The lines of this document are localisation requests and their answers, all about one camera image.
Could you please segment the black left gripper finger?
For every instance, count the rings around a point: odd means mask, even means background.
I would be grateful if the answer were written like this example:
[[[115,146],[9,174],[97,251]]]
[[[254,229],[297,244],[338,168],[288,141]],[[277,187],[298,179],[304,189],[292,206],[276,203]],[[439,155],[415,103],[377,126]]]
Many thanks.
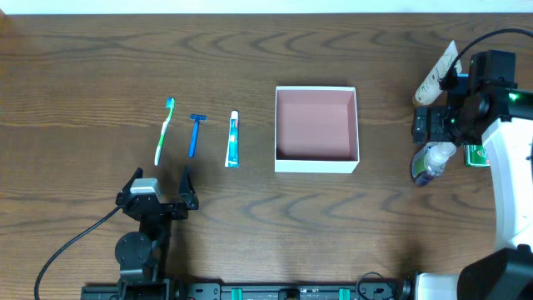
[[[190,168],[187,165],[183,168],[178,193],[187,208],[198,208],[198,197],[192,184]]]
[[[133,173],[131,178],[127,181],[127,183],[124,185],[124,187],[121,189],[122,195],[128,195],[131,193],[131,187],[134,183],[134,181],[138,178],[143,177],[143,170],[141,168],[137,168],[136,171]]]

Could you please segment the green soap bar pack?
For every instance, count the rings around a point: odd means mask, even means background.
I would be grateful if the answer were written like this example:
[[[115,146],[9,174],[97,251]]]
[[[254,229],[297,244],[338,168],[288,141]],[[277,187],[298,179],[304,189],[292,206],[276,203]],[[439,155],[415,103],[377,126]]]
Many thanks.
[[[465,165],[470,168],[488,168],[490,161],[482,145],[466,144],[464,146]]]

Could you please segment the clear spray bottle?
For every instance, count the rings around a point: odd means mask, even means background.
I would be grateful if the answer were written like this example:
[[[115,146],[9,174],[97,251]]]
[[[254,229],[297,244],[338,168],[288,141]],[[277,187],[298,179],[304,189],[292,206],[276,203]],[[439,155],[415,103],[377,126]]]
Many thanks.
[[[452,142],[428,142],[411,160],[411,177],[417,187],[424,187],[443,174],[456,152]]]

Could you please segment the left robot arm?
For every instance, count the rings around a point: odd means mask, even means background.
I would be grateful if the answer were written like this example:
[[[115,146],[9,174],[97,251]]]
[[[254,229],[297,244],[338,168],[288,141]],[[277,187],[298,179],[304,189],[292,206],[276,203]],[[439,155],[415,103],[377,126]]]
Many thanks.
[[[117,283],[120,299],[173,299],[173,284],[165,277],[172,222],[185,220],[199,208],[190,170],[184,167],[178,199],[162,203],[162,190],[155,178],[144,178],[138,168],[116,198],[116,205],[139,222],[139,229],[122,236],[115,247],[120,265]]]

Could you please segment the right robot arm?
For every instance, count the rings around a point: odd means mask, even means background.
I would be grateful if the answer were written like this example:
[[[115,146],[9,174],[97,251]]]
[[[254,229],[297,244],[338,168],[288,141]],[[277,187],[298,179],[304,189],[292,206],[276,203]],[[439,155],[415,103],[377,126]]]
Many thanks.
[[[416,276],[414,299],[530,299],[532,297],[532,95],[508,78],[455,78],[445,106],[433,102],[441,80],[429,75],[413,98],[412,162],[443,165],[452,148],[481,145],[488,156],[496,208],[495,250],[456,275]]]

